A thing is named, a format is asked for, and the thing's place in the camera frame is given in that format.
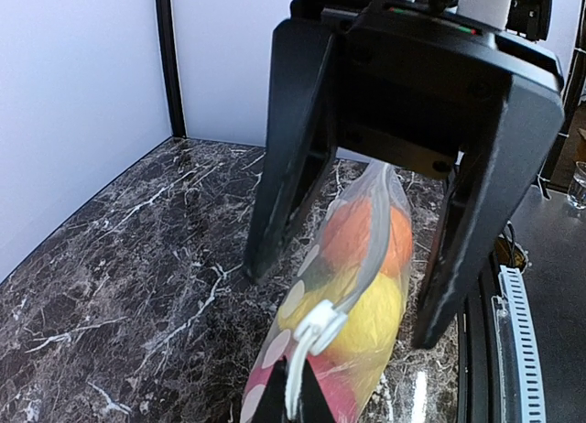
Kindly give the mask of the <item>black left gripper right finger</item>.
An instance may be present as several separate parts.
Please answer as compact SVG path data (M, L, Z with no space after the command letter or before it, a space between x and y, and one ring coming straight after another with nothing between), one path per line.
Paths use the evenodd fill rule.
M310 363L304 364L302 372L301 391L298 399L297 422L335 422Z

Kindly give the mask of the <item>yellow fake lemon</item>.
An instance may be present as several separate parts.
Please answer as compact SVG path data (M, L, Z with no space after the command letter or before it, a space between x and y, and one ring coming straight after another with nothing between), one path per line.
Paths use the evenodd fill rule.
M296 283L278 310L279 328L293 331L320 301L335 301L347 294L349 277L348 273L341 274L326 285L313 289ZM361 354L388 358L395 345L404 307L397 280L383 273L377 274L349 312L342 331L324 352L332 360Z

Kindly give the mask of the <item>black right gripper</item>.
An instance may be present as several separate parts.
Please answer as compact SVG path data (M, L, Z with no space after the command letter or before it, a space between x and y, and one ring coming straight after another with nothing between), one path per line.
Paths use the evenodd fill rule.
M460 153L496 152L519 171L563 123L555 58L501 33L395 0L293 0L290 13L326 36L325 76L294 125L319 157L343 147L445 179Z

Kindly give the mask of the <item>red fake apple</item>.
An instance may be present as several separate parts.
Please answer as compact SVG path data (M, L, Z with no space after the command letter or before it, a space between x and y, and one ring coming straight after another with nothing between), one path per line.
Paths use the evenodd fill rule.
M242 422L251 422L270 372L277 361L288 362L286 350L269 348L257 357L244 389L240 413ZM305 363L310 363L335 422L358 421L379 382L382 371L374 366L365 365L362 360L356 366L336 365L323 355L310 356ZM297 416L298 406L295 416L288 413L290 422L297 422Z

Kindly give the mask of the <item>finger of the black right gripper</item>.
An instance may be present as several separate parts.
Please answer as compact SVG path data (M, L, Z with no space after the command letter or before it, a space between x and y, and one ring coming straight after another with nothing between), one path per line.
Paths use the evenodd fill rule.
M465 144L419 291L414 348L433 348L450 325L563 121L557 91L513 76L490 107L486 129Z
M333 161L335 62L336 36L328 27L287 19L274 30L266 153L244 251L254 282L288 248Z

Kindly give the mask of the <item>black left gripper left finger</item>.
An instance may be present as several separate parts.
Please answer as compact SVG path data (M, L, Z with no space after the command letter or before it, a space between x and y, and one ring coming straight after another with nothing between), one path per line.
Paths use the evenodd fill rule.
M289 423L285 405L288 362L277 361L252 416L252 423Z

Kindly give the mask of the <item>orange fake orange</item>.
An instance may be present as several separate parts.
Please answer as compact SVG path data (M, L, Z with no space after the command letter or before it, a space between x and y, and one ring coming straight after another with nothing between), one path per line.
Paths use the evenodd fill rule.
M390 208L391 235L380 272L398 277L412 254L410 219L396 207ZM360 199L337 209L322 232L322 256L334 268L356 266L365 257L370 239L371 203Z

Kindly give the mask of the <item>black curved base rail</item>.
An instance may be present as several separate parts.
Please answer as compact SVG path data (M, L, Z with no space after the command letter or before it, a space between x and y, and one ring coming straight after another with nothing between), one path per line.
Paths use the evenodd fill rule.
M500 236L458 311L458 422L520 422L521 382L511 309L499 279L515 248Z

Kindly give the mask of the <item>cardboard box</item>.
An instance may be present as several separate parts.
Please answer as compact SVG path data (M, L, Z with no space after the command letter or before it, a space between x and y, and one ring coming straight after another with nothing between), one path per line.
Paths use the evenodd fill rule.
M584 128L579 128L577 130L578 135L578 143L576 147L576 154L574 160L576 162L585 162L586 161L586 130Z

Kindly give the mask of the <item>clear drinking glass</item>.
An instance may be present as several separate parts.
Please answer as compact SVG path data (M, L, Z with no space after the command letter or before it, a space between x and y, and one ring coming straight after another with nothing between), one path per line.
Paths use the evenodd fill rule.
M586 208L586 162L577 161L567 192L568 202L577 210Z

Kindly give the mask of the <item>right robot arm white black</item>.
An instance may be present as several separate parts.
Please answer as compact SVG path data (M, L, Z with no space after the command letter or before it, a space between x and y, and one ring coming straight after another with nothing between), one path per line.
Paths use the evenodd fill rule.
M338 148L450 178L412 342L433 347L564 121L557 57L512 0L293 0L272 37L266 154L244 252L261 279Z

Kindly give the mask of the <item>left black frame post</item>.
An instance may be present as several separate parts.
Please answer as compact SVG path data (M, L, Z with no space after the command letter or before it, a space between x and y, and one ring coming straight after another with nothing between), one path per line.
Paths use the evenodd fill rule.
M164 76L171 131L174 137L186 138L187 130L180 89L172 1L155 0L155 6L161 67Z

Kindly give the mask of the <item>clear polka dot zip bag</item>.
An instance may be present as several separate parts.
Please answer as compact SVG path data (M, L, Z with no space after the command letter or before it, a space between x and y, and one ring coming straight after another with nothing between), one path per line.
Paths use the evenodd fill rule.
M341 206L344 204L352 203L360 199L369 199L371 203L370 239L368 242L366 255L364 259L356 266L334 268L330 266L322 256L322 232L326 226L326 222L337 209L341 208ZM407 197L403 191L394 168L384 162L373 161L368 165L364 173L358 179L353 181L342 192L338 199L331 203L324 222L320 228L320 232L316 236L314 244L307 253L303 264L300 266L298 274L294 280L294 284L291 288L293 288L294 285L298 282L302 286L308 286L310 289L322 287L333 280L335 277L348 273L350 277L347 280L347 286L350 288L350 290L347 292L347 294L341 296L335 301L324 299L331 302L334 308L341 309L342 313L346 315L348 320L349 312L353 309L365 290L371 286L374 279L376 278L376 275L381 273L380 270L383 262L385 261L389 237L391 235L391 207L396 207L397 209L401 210L410 219ZM407 304L410 261L411 258L408 264L404 266L399 272L398 277L395 277L397 280L397 285L402 291L404 297L404 312ZM260 353L266 351L269 348L277 347L286 350L287 355L290 356L293 353L294 347L297 343L294 338L294 332L295 330L292 331L290 329L280 329L276 315L276 318L274 319L265 338ZM338 336L338 334L331 340L329 345ZM361 354L346 359L332 360L324 352L327 347L325 347L319 354L310 356L317 357L323 355L334 364L342 366L348 366L350 364L356 366L358 362L362 360L365 365L374 366L380 369L382 373L391 357L391 355L388 358L383 358L377 355Z

